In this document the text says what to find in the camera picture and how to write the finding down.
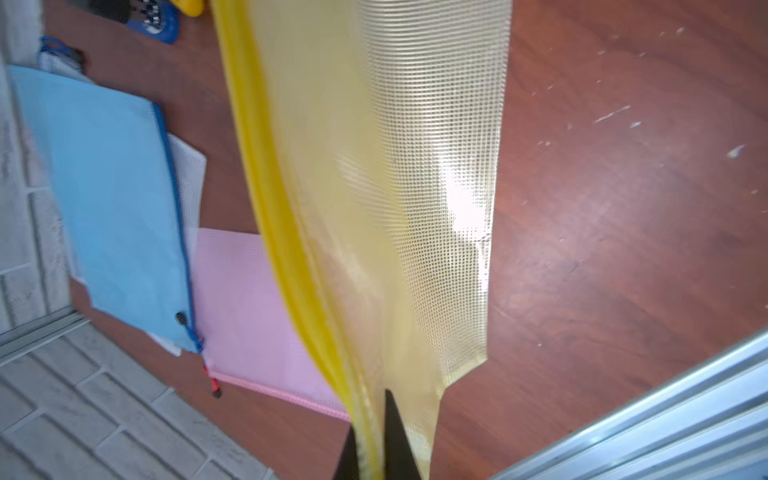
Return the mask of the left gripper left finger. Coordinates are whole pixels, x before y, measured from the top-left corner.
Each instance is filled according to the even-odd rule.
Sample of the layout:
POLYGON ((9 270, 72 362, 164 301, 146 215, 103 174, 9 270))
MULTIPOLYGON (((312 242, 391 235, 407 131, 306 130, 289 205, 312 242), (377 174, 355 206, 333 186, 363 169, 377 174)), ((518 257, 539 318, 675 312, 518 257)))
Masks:
POLYGON ((349 427, 333 480, 359 480, 359 464, 355 430, 349 427))

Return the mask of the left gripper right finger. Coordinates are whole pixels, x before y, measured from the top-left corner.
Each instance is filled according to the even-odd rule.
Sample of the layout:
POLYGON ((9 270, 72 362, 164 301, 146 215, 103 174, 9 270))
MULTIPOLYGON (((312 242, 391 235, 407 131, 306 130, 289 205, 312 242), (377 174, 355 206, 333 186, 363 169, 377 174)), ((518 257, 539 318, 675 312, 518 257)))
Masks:
POLYGON ((421 479, 397 403, 390 390, 385 391, 384 478, 421 479))

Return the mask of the pink document bag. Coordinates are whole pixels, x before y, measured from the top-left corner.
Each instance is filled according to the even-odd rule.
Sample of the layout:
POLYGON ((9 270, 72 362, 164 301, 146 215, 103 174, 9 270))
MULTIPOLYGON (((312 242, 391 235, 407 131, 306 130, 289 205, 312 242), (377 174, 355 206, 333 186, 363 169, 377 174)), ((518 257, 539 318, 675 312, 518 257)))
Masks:
POLYGON ((293 328, 260 236, 199 229, 191 274, 195 323, 213 378, 349 418, 293 328))

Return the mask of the yellow document bag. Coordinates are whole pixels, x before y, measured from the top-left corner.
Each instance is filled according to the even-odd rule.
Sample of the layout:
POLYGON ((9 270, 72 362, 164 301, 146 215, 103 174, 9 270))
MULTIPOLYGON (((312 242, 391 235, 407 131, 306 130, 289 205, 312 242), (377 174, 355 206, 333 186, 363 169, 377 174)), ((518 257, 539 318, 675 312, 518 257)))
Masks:
POLYGON ((384 479, 385 391, 428 478, 487 358, 509 1, 215 1, 252 208, 289 318, 384 479))

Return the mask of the clear mesh document bag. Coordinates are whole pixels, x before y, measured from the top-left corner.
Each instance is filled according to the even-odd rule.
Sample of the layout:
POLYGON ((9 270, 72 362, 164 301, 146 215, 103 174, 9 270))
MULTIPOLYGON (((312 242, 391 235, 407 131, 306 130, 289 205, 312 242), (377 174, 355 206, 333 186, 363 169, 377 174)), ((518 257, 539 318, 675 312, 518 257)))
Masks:
MULTIPOLYGON (((38 67, 43 71, 92 83, 92 80, 83 74, 80 64, 62 53, 39 52, 37 59, 38 67)), ((179 197, 179 211, 182 215, 186 260, 188 270, 191 270, 196 251, 207 159, 204 154, 172 133, 168 132, 167 137, 179 197)))

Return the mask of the blue document bag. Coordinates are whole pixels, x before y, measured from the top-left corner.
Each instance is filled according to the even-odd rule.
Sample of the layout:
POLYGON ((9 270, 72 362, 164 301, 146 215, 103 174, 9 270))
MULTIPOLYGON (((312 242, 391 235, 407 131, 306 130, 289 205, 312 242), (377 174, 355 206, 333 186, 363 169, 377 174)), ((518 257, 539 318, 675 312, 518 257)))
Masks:
POLYGON ((199 353, 168 135, 152 101, 8 69, 93 308, 199 353))

